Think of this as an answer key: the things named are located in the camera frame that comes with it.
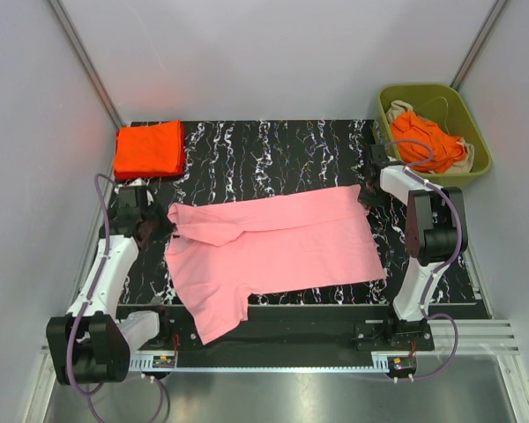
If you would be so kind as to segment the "pink t shirt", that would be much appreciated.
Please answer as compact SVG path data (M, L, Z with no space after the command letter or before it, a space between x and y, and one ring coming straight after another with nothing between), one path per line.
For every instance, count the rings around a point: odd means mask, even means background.
M205 345L248 318L252 294L385 277L360 186L226 204L172 204L165 253L179 300Z

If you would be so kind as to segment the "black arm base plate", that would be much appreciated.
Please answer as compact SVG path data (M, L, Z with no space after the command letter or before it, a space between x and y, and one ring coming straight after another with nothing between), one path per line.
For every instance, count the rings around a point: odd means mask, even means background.
M327 344L363 351L433 352L428 324L401 329L387 305L250 305L248 319L220 342L244 344Z

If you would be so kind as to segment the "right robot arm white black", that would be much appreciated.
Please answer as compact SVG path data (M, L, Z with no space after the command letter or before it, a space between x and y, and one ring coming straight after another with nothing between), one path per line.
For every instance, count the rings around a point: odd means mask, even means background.
M358 201L366 208L376 208L392 199L406 207L409 263L392 303L396 319L382 331L384 342L398 350L413 341L414 328L409 322L427 317L430 297L445 271L466 250L468 234L461 189L434 184L390 159L384 145L371 145Z

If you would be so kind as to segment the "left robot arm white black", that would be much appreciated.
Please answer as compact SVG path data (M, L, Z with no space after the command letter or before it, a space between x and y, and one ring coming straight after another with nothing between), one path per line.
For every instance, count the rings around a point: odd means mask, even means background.
M82 291L66 314L46 327L48 348L62 385L123 381L131 356L141 347L166 347L173 328L166 313L151 306L129 313L116 311L132 265L149 241L171 230L161 205L142 179L118 186L115 203L104 209L92 267Z

